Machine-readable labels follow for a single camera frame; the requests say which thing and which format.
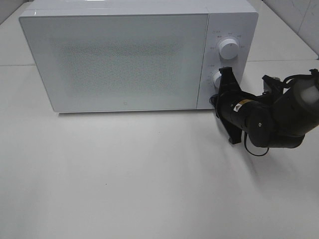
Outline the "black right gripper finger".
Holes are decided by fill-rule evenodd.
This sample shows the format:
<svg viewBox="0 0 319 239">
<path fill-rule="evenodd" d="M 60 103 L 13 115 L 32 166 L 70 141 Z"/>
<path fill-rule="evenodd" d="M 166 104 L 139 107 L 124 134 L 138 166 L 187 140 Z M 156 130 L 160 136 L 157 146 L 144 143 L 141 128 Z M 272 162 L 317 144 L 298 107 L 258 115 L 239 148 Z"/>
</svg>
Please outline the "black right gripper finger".
<svg viewBox="0 0 319 239">
<path fill-rule="evenodd" d="M 224 126 L 228 136 L 229 136 L 229 143 L 234 145 L 241 143 L 241 137 L 242 137 L 242 129 L 235 126 L 231 122 L 229 122 L 226 118 L 222 117 L 221 115 L 216 115 L 219 120 L 221 121 L 222 125 Z"/>
<path fill-rule="evenodd" d="M 219 69 L 221 74 L 220 84 L 218 88 L 218 94 L 224 94 L 226 92 L 241 92 L 240 85 L 238 84 L 232 67 L 223 67 Z"/>
</svg>

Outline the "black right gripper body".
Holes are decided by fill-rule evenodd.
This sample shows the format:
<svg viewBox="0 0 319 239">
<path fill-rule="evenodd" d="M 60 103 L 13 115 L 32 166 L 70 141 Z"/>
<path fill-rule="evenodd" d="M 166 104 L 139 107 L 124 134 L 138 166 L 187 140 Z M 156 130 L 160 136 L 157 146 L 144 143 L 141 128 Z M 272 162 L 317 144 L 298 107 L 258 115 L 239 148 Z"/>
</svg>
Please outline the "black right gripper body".
<svg viewBox="0 0 319 239">
<path fill-rule="evenodd" d="M 210 98 L 217 117 L 226 131 L 253 132 L 262 130 L 262 103 L 240 94 Z"/>
</svg>

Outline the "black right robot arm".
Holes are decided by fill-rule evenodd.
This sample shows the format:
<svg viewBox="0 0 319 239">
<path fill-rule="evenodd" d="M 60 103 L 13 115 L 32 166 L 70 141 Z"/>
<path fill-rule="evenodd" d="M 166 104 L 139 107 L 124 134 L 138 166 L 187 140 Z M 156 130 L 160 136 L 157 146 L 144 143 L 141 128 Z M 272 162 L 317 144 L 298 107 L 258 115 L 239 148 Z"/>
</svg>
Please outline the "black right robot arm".
<svg viewBox="0 0 319 239">
<path fill-rule="evenodd" d="M 264 92 L 243 91 L 231 67 L 219 69 L 218 93 L 210 98 L 231 144 L 249 138 L 261 148 L 296 148 L 319 124 L 319 71 L 283 81 L 264 75 Z"/>
</svg>

